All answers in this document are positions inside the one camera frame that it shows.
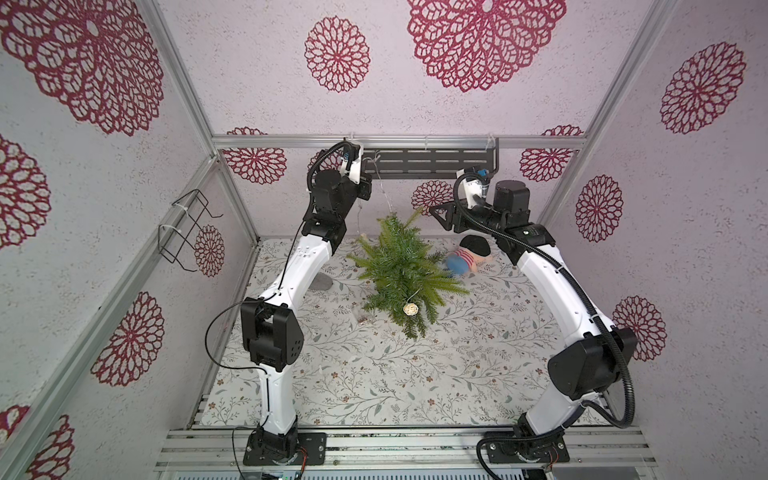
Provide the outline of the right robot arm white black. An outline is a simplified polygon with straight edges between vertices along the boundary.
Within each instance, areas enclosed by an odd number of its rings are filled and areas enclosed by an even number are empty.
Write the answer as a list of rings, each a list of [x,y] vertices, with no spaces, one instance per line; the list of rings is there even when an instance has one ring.
[[[630,426],[636,399],[629,362],[637,338],[619,328],[591,300],[566,266],[556,242],[542,225],[531,222],[530,191],[521,181],[495,185],[486,200],[490,179],[485,171],[465,172],[453,185],[453,201],[431,208],[441,211],[441,225],[456,233],[472,230],[489,235],[510,262],[536,288],[553,315],[564,348],[547,364],[549,385],[522,417],[527,434],[548,437],[572,425],[591,409],[610,425]]]

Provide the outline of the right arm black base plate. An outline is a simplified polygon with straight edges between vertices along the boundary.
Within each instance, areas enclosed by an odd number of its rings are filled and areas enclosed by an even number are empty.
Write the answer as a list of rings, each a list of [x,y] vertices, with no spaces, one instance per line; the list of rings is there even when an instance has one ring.
[[[523,436],[512,431],[486,432],[484,446],[491,463],[567,463],[571,460],[564,432]]]

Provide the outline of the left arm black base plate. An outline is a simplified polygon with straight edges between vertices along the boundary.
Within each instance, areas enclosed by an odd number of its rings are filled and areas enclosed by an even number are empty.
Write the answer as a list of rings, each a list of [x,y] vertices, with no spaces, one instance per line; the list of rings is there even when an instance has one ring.
[[[255,430],[246,444],[245,466],[318,466],[325,463],[328,436],[322,432],[272,434]]]

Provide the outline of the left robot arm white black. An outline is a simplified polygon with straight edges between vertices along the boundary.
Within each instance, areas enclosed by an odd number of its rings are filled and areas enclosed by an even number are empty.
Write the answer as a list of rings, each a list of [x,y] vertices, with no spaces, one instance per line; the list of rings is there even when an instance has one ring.
[[[310,203],[283,272],[258,298],[241,305],[243,346],[260,375],[260,429],[284,439],[297,428],[292,366],[304,344],[297,319],[310,285],[347,232],[346,217],[358,200],[370,199],[371,176],[323,170],[311,174]]]

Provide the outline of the small green christmas tree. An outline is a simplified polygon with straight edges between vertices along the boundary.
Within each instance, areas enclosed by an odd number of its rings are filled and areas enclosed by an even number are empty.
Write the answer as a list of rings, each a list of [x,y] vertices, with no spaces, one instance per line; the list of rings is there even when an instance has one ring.
[[[444,256],[432,250],[414,225],[419,212],[403,220],[391,213],[378,220],[380,233],[376,240],[357,240],[362,253],[350,254],[360,278],[375,288],[363,305],[371,312],[382,312],[409,339],[426,335],[427,327],[436,323],[446,296],[467,295],[462,282],[452,277],[442,265]]]

